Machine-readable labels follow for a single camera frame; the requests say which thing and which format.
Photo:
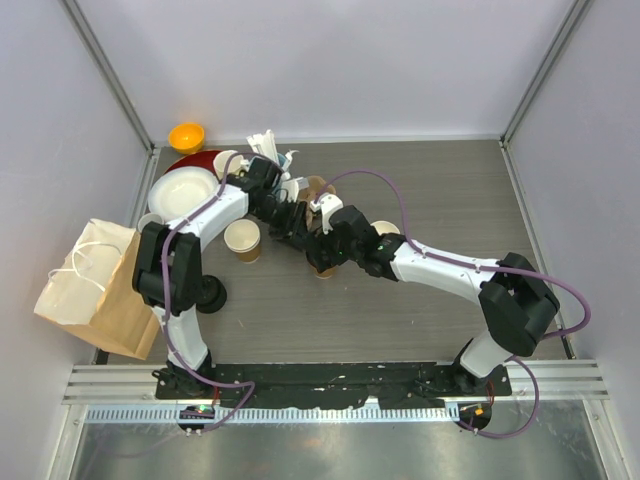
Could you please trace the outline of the lidded brown paper cup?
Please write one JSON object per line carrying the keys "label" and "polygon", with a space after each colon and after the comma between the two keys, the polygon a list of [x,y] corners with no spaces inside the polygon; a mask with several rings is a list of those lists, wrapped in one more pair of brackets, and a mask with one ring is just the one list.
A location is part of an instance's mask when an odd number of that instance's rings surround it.
{"label": "lidded brown paper cup", "polygon": [[337,270],[336,259],[331,252],[312,253],[309,255],[308,261],[317,278],[328,279]]}

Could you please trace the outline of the brown paper cups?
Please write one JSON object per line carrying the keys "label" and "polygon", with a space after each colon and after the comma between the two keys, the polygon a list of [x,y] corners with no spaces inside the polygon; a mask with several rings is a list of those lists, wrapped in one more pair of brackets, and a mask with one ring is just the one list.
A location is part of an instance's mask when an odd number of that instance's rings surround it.
{"label": "brown paper cups", "polygon": [[261,233],[252,220],[232,222],[225,229],[223,239],[228,249],[243,263],[253,263],[260,257]]}

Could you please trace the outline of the black lid stack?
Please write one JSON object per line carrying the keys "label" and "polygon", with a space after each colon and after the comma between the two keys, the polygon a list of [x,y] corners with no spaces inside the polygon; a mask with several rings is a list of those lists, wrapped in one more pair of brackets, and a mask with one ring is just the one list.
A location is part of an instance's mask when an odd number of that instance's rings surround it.
{"label": "black lid stack", "polygon": [[198,311],[204,314],[220,311],[227,301],[227,290],[224,284],[213,275],[204,275],[202,281],[202,296],[197,304]]}

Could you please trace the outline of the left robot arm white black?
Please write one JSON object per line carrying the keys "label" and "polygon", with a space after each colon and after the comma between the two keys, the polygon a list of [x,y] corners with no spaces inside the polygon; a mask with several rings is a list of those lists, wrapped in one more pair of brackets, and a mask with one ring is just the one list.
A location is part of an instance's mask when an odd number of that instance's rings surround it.
{"label": "left robot arm white black", "polygon": [[204,274],[202,253],[248,215],[277,231],[304,218],[311,182],[292,177],[289,164],[256,154],[245,173],[227,173],[186,214],[143,228],[132,287],[152,309],[167,344],[166,365],[153,373],[159,398],[200,399],[224,388],[197,316],[221,310],[228,294],[218,277]]}

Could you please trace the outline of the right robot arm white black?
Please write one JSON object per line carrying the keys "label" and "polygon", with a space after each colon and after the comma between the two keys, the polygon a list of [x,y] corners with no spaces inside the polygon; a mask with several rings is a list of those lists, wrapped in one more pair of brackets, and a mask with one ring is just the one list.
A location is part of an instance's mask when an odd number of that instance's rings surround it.
{"label": "right robot arm white black", "polygon": [[559,311],[556,296],[519,254],[475,260],[403,234],[380,234],[356,207],[333,195],[312,202],[310,210],[306,254],[317,271],[352,261],[372,277],[426,285],[480,307],[486,328],[455,358],[446,391],[475,394],[503,362],[531,356]]}

